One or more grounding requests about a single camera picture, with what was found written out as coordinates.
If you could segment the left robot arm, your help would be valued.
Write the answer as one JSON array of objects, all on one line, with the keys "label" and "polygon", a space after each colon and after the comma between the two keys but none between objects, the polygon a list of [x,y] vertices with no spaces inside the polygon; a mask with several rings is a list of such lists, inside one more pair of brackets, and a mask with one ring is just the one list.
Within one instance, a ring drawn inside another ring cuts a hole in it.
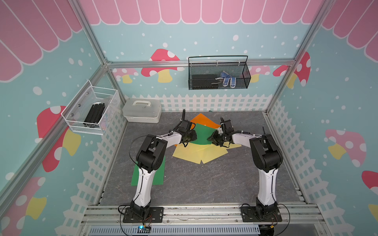
[{"label": "left robot arm", "polygon": [[132,214],[142,221],[151,218],[151,189],[155,173],[161,167],[165,151],[168,147],[184,144],[197,139],[196,131],[192,128],[194,123],[185,119],[186,111],[183,110],[180,122],[167,134],[146,135],[136,155],[135,163],[139,168],[137,190],[130,203]]}]

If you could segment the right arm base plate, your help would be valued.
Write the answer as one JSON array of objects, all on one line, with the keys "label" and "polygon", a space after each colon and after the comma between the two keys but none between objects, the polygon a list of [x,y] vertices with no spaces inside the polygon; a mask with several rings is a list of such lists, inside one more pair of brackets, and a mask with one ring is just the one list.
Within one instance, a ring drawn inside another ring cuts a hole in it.
[{"label": "right arm base plate", "polygon": [[267,222],[268,224],[275,224],[282,222],[282,215],[279,209],[274,210],[265,216],[259,217],[255,206],[241,206],[240,207],[241,216],[243,222]]}]

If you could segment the green paper sheet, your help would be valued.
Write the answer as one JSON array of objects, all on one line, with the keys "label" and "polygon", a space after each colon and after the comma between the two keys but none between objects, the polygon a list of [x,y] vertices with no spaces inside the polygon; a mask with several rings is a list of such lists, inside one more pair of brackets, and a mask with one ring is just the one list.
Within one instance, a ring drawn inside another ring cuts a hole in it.
[{"label": "green paper sheet", "polygon": [[[155,176],[153,179],[153,185],[163,185],[164,170],[165,170],[165,157],[163,158],[161,166],[155,173]],[[135,165],[133,175],[132,175],[131,186],[137,186],[138,178],[139,178],[139,168],[137,165]]]},{"label": "green paper sheet", "polygon": [[197,145],[211,145],[212,142],[207,140],[211,137],[211,135],[216,131],[216,129],[207,127],[201,124],[196,124],[194,130],[197,135],[197,139],[195,141],[191,141],[193,144]]}]

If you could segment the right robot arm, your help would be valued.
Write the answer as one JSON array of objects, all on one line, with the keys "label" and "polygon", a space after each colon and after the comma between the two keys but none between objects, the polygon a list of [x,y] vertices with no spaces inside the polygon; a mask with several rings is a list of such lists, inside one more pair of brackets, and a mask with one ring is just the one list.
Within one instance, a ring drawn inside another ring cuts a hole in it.
[{"label": "right robot arm", "polygon": [[207,139],[216,146],[224,143],[237,144],[251,149],[252,159],[259,173],[259,192],[256,206],[241,207],[242,213],[251,209],[258,221],[281,222],[279,204],[276,197],[276,180],[278,169],[283,162],[283,155],[271,134],[252,134],[247,131],[235,130],[231,120],[220,118],[220,127]]}]

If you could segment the yellow paper sheet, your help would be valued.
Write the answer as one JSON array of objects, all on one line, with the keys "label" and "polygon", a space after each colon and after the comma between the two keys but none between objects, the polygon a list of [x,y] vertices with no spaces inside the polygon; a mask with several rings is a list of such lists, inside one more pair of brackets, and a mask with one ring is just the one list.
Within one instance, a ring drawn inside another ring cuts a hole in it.
[{"label": "yellow paper sheet", "polygon": [[205,148],[207,148],[206,145],[188,143],[185,147],[184,144],[179,144],[177,145],[172,156],[182,160],[200,164],[201,157],[199,156],[198,152],[202,151]]},{"label": "yellow paper sheet", "polygon": [[228,154],[228,151],[226,148],[215,146],[215,145],[208,145],[206,148],[199,150],[195,153],[196,163],[206,164],[226,154]]},{"label": "yellow paper sheet", "polygon": [[225,147],[226,149],[232,149],[232,148],[240,148],[242,145],[240,144],[233,144],[233,143],[230,143],[230,142],[225,142],[223,144],[223,147]]}]

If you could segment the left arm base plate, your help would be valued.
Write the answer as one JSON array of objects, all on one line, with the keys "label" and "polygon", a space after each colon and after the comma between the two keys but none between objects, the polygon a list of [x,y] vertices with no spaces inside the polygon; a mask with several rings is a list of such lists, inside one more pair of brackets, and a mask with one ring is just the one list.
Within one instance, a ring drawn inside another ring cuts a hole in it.
[{"label": "left arm base plate", "polygon": [[123,223],[162,223],[164,208],[148,207],[147,209],[133,209],[126,207],[122,213]]}]

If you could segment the yellow paper sheet bottom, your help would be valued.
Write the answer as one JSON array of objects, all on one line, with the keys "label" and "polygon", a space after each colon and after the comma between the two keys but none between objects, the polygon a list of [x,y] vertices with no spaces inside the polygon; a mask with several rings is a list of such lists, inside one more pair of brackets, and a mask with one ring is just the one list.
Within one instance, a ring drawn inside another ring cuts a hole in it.
[{"label": "yellow paper sheet bottom", "polygon": [[206,148],[199,150],[195,153],[196,163],[206,164],[226,154],[228,154],[228,151],[226,148],[215,146],[215,145],[208,145]]}]

